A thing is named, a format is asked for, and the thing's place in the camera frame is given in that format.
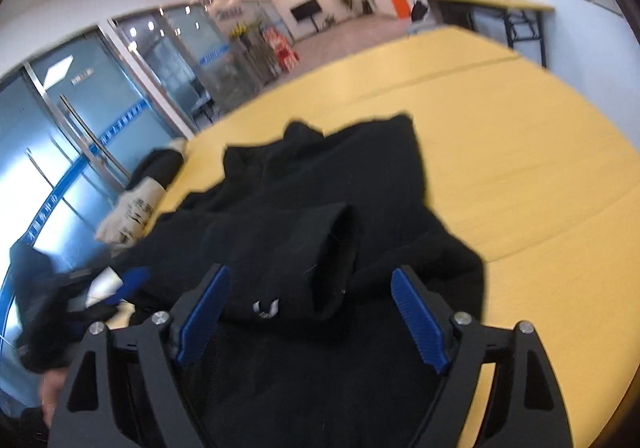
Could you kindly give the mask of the person's left hand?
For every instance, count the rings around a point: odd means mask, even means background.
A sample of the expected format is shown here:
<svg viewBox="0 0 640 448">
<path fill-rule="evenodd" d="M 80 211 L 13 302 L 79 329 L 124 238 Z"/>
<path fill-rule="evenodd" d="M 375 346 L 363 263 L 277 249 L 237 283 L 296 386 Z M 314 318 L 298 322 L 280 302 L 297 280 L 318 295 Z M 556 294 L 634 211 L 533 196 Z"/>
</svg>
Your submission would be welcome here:
<svg viewBox="0 0 640 448">
<path fill-rule="evenodd" d="M 67 368 L 53 369 L 44 372 L 39 385 L 39 398 L 43 422 L 51 427 L 58 398 L 65 384 Z"/>
</svg>

